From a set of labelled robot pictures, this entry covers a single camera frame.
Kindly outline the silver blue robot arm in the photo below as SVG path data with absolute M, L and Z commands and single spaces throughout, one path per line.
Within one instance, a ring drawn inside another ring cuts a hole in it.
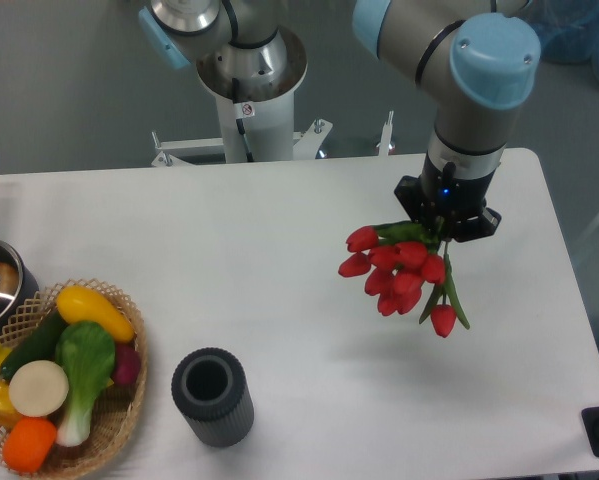
M 418 177 L 395 189 L 408 217 L 444 240 L 495 233 L 485 196 L 541 57 L 521 1 L 359 1 L 358 41 L 437 104 Z M 303 44 L 274 1 L 150 1 L 139 24 L 173 68 L 194 65 L 214 96 L 230 163 L 292 160 Z

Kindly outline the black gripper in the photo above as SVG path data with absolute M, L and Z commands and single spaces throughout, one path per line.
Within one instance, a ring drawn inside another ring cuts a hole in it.
M 419 176 L 404 176 L 394 194 L 410 220 L 440 230 L 443 239 L 468 242 L 495 234 L 501 215 L 486 193 L 502 153 L 467 155 L 429 151 Z

